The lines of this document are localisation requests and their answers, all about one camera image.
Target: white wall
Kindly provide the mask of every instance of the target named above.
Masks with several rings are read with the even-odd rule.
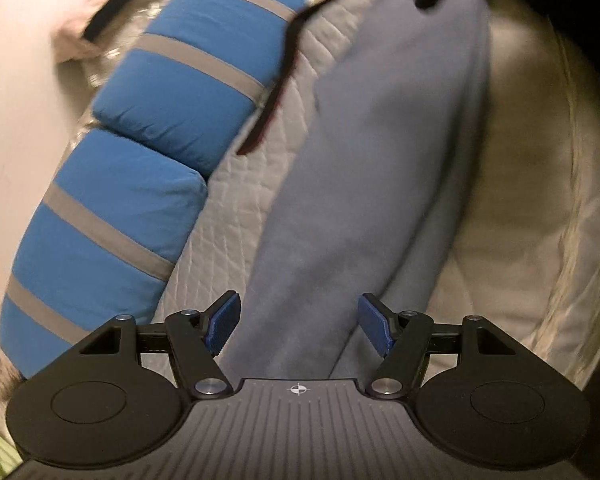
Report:
[[[89,99],[77,63],[53,66],[67,0],[0,0],[0,301],[20,238]]]

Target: white pillow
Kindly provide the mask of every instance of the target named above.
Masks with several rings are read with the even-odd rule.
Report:
[[[600,359],[600,78],[526,3],[491,12],[484,147],[427,314],[488,317],[584,387]]]

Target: blue pillow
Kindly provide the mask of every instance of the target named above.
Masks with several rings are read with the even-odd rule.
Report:
[[[105,126],[208,177],[282,60],[304,0],[171,0],[93,103]]]
[[[0,345],[25,377],[117,314],[149,323],[206,199],[200,174],[92,130],[20,243]]]

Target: ribbed gray surface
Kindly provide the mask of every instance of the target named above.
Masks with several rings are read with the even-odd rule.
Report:
[[[449,457],[397,402],[352,381],[247,380],[225,400],[198,403],[165,446],[136,462],[62,471],[29,462],[11,480],[583,480],[567,463],[496,472]]]

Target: metal pivot screw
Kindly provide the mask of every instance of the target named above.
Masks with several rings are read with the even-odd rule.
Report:
[[[196,383],[196,390],[203,395],[220,394],[226,390],[227,384],[222,379],[211,377]]]
[[[389,377],[383,377],[373,381],[371,383],[371,389],[375,391],[376,394],[392,395],[398,393],[402,389],[402,383]]]

